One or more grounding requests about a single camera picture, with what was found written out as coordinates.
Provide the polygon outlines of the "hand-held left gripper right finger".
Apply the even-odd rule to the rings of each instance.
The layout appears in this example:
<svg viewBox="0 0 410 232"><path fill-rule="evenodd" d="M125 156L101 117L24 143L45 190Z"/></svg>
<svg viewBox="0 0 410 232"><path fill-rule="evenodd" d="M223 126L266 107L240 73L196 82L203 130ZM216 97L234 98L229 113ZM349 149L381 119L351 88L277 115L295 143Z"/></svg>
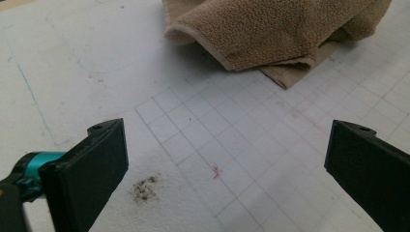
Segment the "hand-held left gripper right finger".
<svg viewBox="0 0 410 232"><path fill-rule="evenodd" d="M334 120L324 167L384 232L410 232L410 155Z"/></svg>

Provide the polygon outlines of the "brown towel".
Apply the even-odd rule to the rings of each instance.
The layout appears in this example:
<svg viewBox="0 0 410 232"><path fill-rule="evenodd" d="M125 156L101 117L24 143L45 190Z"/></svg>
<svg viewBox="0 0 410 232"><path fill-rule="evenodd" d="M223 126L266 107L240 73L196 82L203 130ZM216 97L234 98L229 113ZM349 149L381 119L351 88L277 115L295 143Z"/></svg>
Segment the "brown towel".
<svg viewBox="0 0 410 232"><path fill-rule="evenodd" d="M165 37L198 43L226 70L288 89L340 44L372 36L392 0L162 0Z"/></svg>

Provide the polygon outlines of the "white grid mat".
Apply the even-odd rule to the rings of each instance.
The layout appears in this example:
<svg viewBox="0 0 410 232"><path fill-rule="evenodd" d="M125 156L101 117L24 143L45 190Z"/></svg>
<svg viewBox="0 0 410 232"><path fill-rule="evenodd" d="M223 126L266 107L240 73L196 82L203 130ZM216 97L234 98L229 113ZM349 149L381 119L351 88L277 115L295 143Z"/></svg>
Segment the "white grid mat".
<svg viewBox="0 0 410 232"><path fill-rule="evenodd" d="M293 87L163 34L161 0L0 12L0 179L125 122L130 167L90 232L382 232L327 173L332 122L410 154L410 0Z"/></svg>

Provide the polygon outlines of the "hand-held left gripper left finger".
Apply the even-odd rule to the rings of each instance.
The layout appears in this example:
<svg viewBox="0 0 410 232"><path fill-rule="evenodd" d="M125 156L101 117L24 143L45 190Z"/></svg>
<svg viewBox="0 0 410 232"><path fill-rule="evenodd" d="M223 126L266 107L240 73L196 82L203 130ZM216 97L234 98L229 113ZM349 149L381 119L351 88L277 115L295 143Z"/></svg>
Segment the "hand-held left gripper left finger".
<svg viewBox="0 0 410 232"><path fill-rule="evenodd" d="M129 168L123 119L99 123L39 174L56 232L88 232Z"/></svg>

